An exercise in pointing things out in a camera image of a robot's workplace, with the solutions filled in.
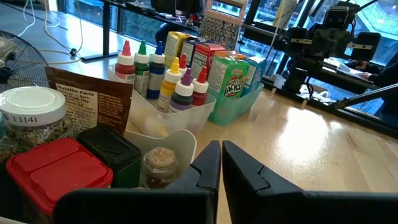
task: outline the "green cap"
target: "green cap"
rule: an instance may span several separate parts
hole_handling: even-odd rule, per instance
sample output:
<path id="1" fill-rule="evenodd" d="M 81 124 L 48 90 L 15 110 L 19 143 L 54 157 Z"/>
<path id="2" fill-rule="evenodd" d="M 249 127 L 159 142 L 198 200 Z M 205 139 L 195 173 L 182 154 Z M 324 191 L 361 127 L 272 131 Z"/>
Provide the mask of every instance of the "green cap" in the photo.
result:
<path id="1" fill-rule="evenodd" d="M 145 40 L 141 41 L 141 45 L 139 46 L 139 54 L 146 55 L 147 54 L 147 46 L 145 45 Z"/>

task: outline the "red box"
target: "red box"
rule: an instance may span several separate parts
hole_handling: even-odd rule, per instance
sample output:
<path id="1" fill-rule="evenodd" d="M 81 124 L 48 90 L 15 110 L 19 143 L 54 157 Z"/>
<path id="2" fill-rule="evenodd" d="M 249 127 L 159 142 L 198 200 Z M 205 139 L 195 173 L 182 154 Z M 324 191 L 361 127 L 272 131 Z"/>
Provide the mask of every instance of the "red box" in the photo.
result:
<path id="1" fill-rule="evenodd" d="M 220 44 L 203 43 L 196 45 L 191 64 L 192 78 L 198 78 L 203 66 L 207 67 L 207 77 L 209 77 L 210 65 L 217 50 L 225 50 L 225 48 Z"/>
<path id="2" fill-rule="evenodd" d="M 6 168 L 24 193 L 24 214 L 41 223 L 51 223 L 54 206 L 65 194 L 84 187 L 107 188 L 113 179 L 112 170 L 72 138 L 17 154 Z"/>

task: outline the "person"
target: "person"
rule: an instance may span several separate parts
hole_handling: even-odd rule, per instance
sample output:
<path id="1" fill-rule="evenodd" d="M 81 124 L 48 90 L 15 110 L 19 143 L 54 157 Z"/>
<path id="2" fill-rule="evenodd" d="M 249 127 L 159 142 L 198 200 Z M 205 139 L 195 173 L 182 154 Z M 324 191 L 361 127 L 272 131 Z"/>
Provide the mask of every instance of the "person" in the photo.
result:
<path id="1" fill-rule="evenodd" d="M 203 14 L 206 1 L 205 0 L 175 0 L 177 10 L 175 14 L 178 16 L 187 16 L 190 14 Z M 164 24 L 159 31 L 155 34 L 155 40 L 163 42 L 163 50 L 165 49 L 167 35 L 170 31 L 183 31 L 183 28 L 179 26 L 173 26 L 172 24 Z"/>
<path id="2" fill-rule="evenodd" d="M 363 78 L 372 81 L 379 87 L 385 87 L 398 83 L 398 53 L 388 61 L 387 65 L 379 67 L 375 64 L 368 62 L 357 62 L 355 69 L 360 70 L 364 73 L 360 73 Z M 383 104 L 376 112 L 382 121 L 387 124 L 398 127 L 398 92 L 392 93 L 387 96 L 383 96 Z"/>

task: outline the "table surface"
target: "table surface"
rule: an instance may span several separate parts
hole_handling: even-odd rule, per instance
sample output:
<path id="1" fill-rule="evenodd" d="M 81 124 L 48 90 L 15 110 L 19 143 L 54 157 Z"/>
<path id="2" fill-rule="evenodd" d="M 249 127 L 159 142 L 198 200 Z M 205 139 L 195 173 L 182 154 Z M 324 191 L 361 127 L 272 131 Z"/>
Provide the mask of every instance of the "table surface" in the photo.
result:
<path id="1" fill-rule="evenodd" d="M 161 17 L 159 15 L 153 15 L 153 14 L 151 14 L 149 12 L 141 11 L 141 10 L 138 10 L 138 9 L 134 9 L 133 7 L 126 6 L 126 4 L 121 4 L 121 3 L 117 3 L 117 2 L 114 2 L 114 1 L 110 1 L 110 0 L 100 0 L 100 1 L 101 2 L 108 2 L 112 6 L 116 6 L 118 8 L 122 8 L 122 9 L 125 9 L 127 11 L 134 12 L 134 13 L 140 14 L 142 16 L 146 16 L 146 17 L 152 18 L 152 19 L 155 19 L 155 20 L 160 21 L 160 22 L 165 22 L 167 24 L 172 24 L 174 26 L 181 27 L 181 28 L 183 28 L 185 30 L 189 30 L 189 31 L 192 31 L 192 32 L 198 32 L 199 31 L 197 29 L 194 29 L 192 26 L 185 25 L 185 23 L 183 23 L 183 22 L 176 22 L 173 19 L 166 19 L 166 18 L 163 18 L 163 17 Z"/>
<path id="2" fill-rule="evenodd" d="M 129 124 L 127 129 L 137 131 Z M 231 140 L 305 190 L 398 192 L 398 140 L 264 90 L 227 127 L 207 122 L 196 156 L 211 140 Z M 221 174 L 218 222 L 231 223 Z"/>

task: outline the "desk fan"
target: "desk fan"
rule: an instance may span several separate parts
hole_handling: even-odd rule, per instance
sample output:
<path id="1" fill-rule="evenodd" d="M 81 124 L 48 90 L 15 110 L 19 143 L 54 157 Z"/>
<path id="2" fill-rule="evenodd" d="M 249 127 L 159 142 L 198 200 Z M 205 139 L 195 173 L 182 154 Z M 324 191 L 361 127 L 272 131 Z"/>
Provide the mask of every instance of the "desk fan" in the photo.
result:
<path id="1" fill-rule="evenodd" d="M 49 87 L 48 64 L 33 46 L 0 30 L 0 93 L 23 86 Z"/>

